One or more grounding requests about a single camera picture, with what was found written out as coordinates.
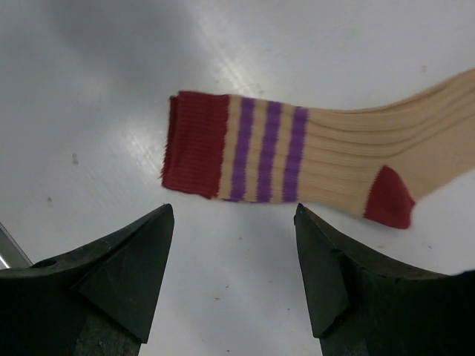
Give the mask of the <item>tan sock with purple stripes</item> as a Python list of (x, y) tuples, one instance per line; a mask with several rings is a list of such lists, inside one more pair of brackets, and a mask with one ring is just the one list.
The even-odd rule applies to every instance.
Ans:
[(170, 98), (163, 186), (211, 200), (318, 202), (406, 229), (420, 199), (473, 169), (473, 70), (354, 111)]

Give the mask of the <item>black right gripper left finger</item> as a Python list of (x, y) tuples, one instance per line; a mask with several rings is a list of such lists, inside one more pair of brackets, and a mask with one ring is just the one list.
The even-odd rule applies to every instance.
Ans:
[(105, 237), (1, 271), (3, 355), (137, 355), (174, 230), (165, 204)]

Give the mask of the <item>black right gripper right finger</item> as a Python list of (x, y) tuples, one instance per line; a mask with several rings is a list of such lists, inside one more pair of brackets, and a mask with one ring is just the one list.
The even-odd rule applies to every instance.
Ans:
[(324, 355), (472, 355), (474, 273), (394, 260), (299, 205), (296, 243), (312, 334)]

